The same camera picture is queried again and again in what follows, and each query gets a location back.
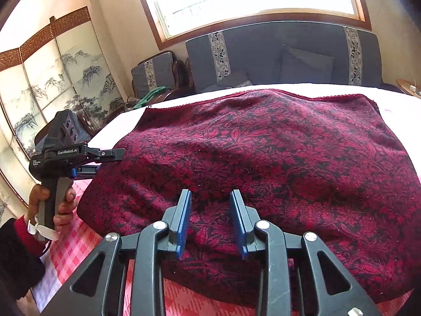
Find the white strap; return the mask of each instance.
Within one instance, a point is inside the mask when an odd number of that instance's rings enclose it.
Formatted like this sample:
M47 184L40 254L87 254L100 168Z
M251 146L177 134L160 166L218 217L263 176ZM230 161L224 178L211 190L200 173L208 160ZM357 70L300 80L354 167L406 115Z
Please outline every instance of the white strap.
M37 215L35 215L35 225L33 225L30 221L28 222L28 233L31 235L39 233L41 236L51 241L57 241L59 236L59 233L54 229L40 225L38 223Z

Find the side table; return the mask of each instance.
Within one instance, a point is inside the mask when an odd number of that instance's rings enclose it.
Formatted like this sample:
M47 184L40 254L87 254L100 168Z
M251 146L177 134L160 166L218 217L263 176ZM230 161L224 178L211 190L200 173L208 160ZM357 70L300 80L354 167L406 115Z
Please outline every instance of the side table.
M400 89L407 95L416 96L418 98L421 98L421 88L416 87L416 91L413 92L411 88L409 88L412 83L406 81L406 80L396 80L396 83L399 85Z

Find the wooden window frame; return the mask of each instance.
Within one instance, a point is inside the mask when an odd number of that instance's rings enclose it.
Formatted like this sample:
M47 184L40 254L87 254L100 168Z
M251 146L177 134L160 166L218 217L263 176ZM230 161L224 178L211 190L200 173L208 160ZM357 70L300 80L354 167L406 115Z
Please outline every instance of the wooden window frame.
M371 31L371 22L368 15L367 4L365 0L353 0L354 10L357 11L357 18L355 16L347 15L341 12L301 9L304 12L296 12L293 9L282 9L282 12L277 12L271 9L269 12L262 12L259 14L249 15L241 18L233 18L227 20L217 21L208 25L204 25L185 33L178 34L174 37L166 38L165 32L157 17L154 17L149 9L146 0L140 0L142 7L145 10L146 18L151 27L158 49L163 50L171 45L184 42L186 40L199 37L208 33L221 31L227 28L250 25L253 23L262 23L267 21L318 21L324 23L336 23L351 27L362 28Z

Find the sofa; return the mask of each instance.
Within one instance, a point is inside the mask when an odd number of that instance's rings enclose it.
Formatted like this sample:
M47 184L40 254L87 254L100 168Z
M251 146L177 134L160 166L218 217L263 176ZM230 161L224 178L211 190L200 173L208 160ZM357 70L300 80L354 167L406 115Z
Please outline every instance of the sofa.
M196 93L244 85L323 83L401 92L382 81L374 33L320 22L275 21L186 42Z

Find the gray cushion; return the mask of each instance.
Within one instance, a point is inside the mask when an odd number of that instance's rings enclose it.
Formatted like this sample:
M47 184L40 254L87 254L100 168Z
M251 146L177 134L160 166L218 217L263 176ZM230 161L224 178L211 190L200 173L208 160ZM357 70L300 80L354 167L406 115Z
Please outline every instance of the gray cushion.
M332 78L334 57L284 46L279 83L324 83Z
M334 57L331 84L379 87L382 83L377 37L368 31L329 23L274 21L217 32L218 41L213 41L215 34L186 42L197 92L217 84L221 70L247 72L254 85L279 83L284 44ZM355 49L360 56L355 57Z
M247 87L249 85L253 85L253 84L248 79L247 74L244 71L236 71L236 72L230 73L228 76L221 79L217 84L212 84L209 87L199 92L210 92L210 91L224 90L228 88Z
M169 89L175 87L172 52L160 53L140 63L131 70L131 73L136 98L146 96L149 91L157 87L164 86Z

